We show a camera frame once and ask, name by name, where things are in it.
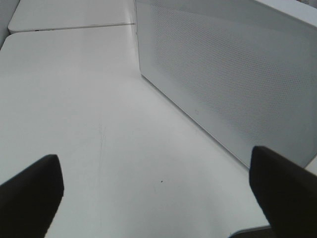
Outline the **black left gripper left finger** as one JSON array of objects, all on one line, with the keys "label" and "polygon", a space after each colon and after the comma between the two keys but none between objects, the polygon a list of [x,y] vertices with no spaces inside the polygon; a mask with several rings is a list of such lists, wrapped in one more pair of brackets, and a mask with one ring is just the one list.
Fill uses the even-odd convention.
[{"label": "black left gripper left finger", "polygon": [[45,237],[64,195],[57,155],[46,155],[0,186],[0,236]]}]

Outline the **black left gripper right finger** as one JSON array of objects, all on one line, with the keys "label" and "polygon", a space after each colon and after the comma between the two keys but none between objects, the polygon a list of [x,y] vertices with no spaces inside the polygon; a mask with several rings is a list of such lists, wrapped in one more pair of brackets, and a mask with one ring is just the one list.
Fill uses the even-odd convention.
[{"label": "black left gripper right finger", "polygon": [[317,177],[264,146],[252,149],[249,184],[278,238],[317,236]]}]

